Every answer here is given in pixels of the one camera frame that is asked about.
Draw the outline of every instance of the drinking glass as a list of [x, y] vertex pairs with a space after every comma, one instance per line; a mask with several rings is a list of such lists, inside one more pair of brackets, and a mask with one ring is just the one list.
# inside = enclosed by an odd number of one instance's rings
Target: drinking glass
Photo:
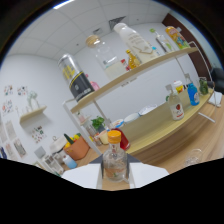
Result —
[[202, 155], [203, 153], [200, 149], [191, 150], [186, 156], [184, 167], [200, 163], [202, 160]]

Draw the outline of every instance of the green plant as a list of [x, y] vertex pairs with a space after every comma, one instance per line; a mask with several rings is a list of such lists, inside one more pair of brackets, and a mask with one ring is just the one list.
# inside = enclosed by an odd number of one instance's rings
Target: green plant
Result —
[[97, 130], [100, 127], [100, 125], [103, 124], [104, 119], [102, 117], [97, 116], [96, 119], [93, 119], [91, 121], [92, 121], [93, 127]]

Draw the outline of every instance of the wall shelf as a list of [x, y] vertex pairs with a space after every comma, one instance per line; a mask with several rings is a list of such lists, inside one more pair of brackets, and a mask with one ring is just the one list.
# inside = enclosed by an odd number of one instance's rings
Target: wall shelf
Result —
[[97, 100], [97, 99], [101, 98], [105, 94], [111, 92], [115, 88], [117, 88], [117, 87], [121, 86], [122, 84], [124, 84], [125, 82], [129, 81], [130, 79], [136, 78], [139, 75], [145, 73], [153, 66], [158, 66], [159, 64], [164, 63], [168, 60], [172, 60], [175, 57], [181, 57], [183, 55], [187, 55], [187, 54], [190, 54], [190, 53], [193, 53], [196, 51], [198, 51], [198, 49], [196, 47], [185, 48], [183, 50], [174, 51], [169, 54], [165, 54], [163, 56], [157, 57], [149, 62], [146, 62], [146, 63], [142, 64], [141, 66], [139, 66], [129, 72], [126, 72], [122, 76], [109, 82], [108, 84], [106, 84], [105, 86], [100, 88], [99, 90], [87, 95], [86, 97], [81, 99], [75, 107], [73, 107], [71, 109], [71, 112], [75, 113], [75, 112], [79, 111], [83, 107], [91, 104], [93, 102], [93, 100]]
[[127, 150], [127, 153], [135, 155], [136, 153], [149, 149], [151, 146], [180, 130], [193, 117], [198, 115], [199, 110], [207, 103], [212, 93], [213, 90], [209, 89], [207, 95], [200, 95], [200, 103], [197, 106], [192, 106], [187, 90], [181, 92], [179, 97], [184, 109], [184, 118], [179, 121], [172, 119], [168, 103], [164, 103], [148, 114], [122, 127], [122, 131], [124, 131], [131, 143], [131, 147]]
[[29, 118], [36, 116], [37, 114], [41, 114], [41, 113], [43, 113], [43, 111], [44, 111], [46, 108], [47, 108], [47, 106], [43, 106], [43, 107], [40, 107], [40, 108], [37, 109], [37, 110], [33, 110], [32, 112], [29, 112], [29, 113], [27, 113], [27, 114], [23, 114], [23, 115], [20, 117], [19, 123], [22, 123], [23, 121], [26, 121], [26, 120], [28, 120]]

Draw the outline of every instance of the picture frame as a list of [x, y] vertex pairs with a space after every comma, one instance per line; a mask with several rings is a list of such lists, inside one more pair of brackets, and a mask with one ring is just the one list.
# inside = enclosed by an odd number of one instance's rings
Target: picture frame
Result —
[[36, 161], [35, 163], [33, 163], [33, 166], [36, 166], [36, 167], [38, 167], [38, 168], [46, 171], [46, 169], [38, 161]]

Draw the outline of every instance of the yellow lid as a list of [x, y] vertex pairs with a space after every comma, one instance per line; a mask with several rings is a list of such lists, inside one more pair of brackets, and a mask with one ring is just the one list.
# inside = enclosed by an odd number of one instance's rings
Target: yellow lid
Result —
[[88, 47], [94, 48], [96, 47], [94, 43], [96, 43], [97, 41], [99, 42], [100, 38], [97, 35], [91, 35], [86, 39], [86, 45]]
[[119, 131], [108, 131], [108, 142], [111, 144], [117, 144], [121, 141], [121, 133]]

